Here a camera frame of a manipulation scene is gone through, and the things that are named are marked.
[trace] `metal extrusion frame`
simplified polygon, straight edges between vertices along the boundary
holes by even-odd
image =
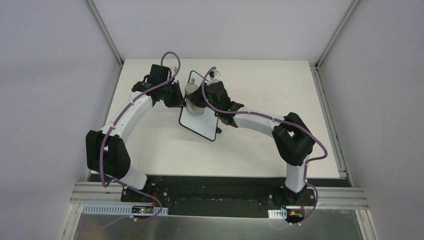
[[[114,41],[112,40],[111,34],[109,33],[108,29],[106,28],[105,22],[103,21],[102,17],[100,16],[99,10],[96,7],[96,4],[94,3],[94,0],[84,0],[85,4],[88,8],[88,10],[91,13],[91,16],[93,17],[95,24],[97,25],[98,30],[100,31],[101,35],[103,36],[104,40],[106,41],[107,46],[109,47],[110,51],[112,52],[116,62],[118,63],[119,67],[122,68],[124,65],[124,60],[122,59],[117,46],[115,45]]]
[[[312,72],[316,92],[318,93],[318,99],[319,103],[321,104],[322,113],[324,115],[325,125],[329,133],[330,143],[338,167],[338,173],[340,175],[340,178],[349,179],[350,184],[354,186],[352,177],[349,175],[346,167],[345,157],[343,156],[342,147],[340,146],[339,137],[336,132],[336,126],[334,124],[330,102],[326,94],[323,82],[321,80],[320,72],[313,65],[310,66],[310,70]]]
[[[101,182],[77,182],[65,216],[59,239],[73,240],[85,204],[106,204],[108,206],[150,205],[150,202],[121,202],[122,186],[111,183],[104,188]],[[362,188],[317,187],[317,209],[355,210],[364,240],[378,240]]]

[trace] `white wall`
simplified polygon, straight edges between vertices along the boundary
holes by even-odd
[[[118,67],[84,1],[0,3],[0,239],[59,235]]]
[[[321,77],[380,239],[424,233],[424,2],[365,0]]]
[[[351,0],[96,0],[124,59],[317,62]]]

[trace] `white table surface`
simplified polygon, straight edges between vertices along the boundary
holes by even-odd
[[[110,121],[160,59],[126,59],[108,114]],[[176,66],[167,58],[164,65]],[[307,61],[182,59],[176,77],[184,95],[190,71],[204,75],[217,66],[233,101],[270,115],[297,113],[328,149],[328,157],[310,163],[309,178],[338,178],[313,76]],[[262,133],[218,122],[222,129],[209,141],[179,125],[180,108],[157,103],[134,128],[126,143],[131,165],[145,174],[181,176],[285,177],[286,163],[274,140]],[[312,157],[323,151],[315,144]]]

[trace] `metal sheet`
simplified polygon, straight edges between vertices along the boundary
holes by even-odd
[[[361,229],[354,210],[315,211],[301,226],[281,219],[167,216],[135,223],[130,218],[96,232],[82,229],[99,228],[119,216],[82,214],[75,240],[358,240]]]

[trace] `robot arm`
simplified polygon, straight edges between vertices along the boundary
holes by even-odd
[[[260,113],[243,104],[231,101],[227,94],[222,77],[219,71],[210,73],[211,80],[205,86],[207,101],[214,107],[225,112],[243,113],[222,113],[215,111],[215,115],[225,125],[235,128],[247,128],[270,136],[274,139],[281,158],[287,163],[287,175],[285,188],[289,190],[287,194],[297,195],[305,188],[305,161],[312,153],[315,142],[301,130],[289,125],[279,123],[272,119],[267,119],[258,115],[245,114],[250,112]],[[201,86],[193,93],[186,96],[198,108],[208,107],[203,95]],[[293,112],[287,116],[275,116],[277,119],[297,124],[308,130],[301,118]]]
[[[168,67],[152,65],[150,74],[143,81],[137,82],[132,88],[124,107],[111,122],[101,128],[100,131],[90,131],[86,136],[87,166],[89,169],[100,172],[100,150],[105,133],[112,128],[103,152],[104,173],[112,178],[119,179],[136,189],[143,189],[147,177],[131,167],[130,156],[125,148],[125,143],[137,125],[139,120],[146,114],[156,102],[162,100],[169,108],[182,107],[184,98],[181,94],[178,82],[169,82],[146,95],[138,97],[140,93],[153,88],[166,81],[171,74]],[[214,71],[211,81],[205,87],[207,100],[220,110],[229,112],[256,112],[243,104],[231,101],[228,97],[221,75]],[[196,107],[207,107],[201,88],[186,95],[188,100],[195,103]],[[305,160],[312,152],[314,141],[295,127],[282,124],[272,119],[266,119],[251,114],[231,114],[215,112],[218,118],[226,125],[235,128],[248,128],[272,137],[276,143],[278,152],[287,162],[287,178],[285,188],[290,194],[301,194],[305,189],[304,171]],[[305,124],[295,113],[289,113],[284,117],[285,121],[292,122],[307,129]]]
[[[87,166],[90,170],[100,172],[100,150],[104,133],[112,129],[107,136],[102,156],[104,174],[136,189],[144,188],[147,176],[131,166],[125,143],[140,119],[156,102],[162,100],[169,108],[183,106],[184,100],[178,81],[169,82],[139,97],[142,92],[165,82],[170,76],[171,70],[168,67],[153,64],[150,74],[134,85],[132,93],[119,113],[100,131],[88,132],[85,145]]]

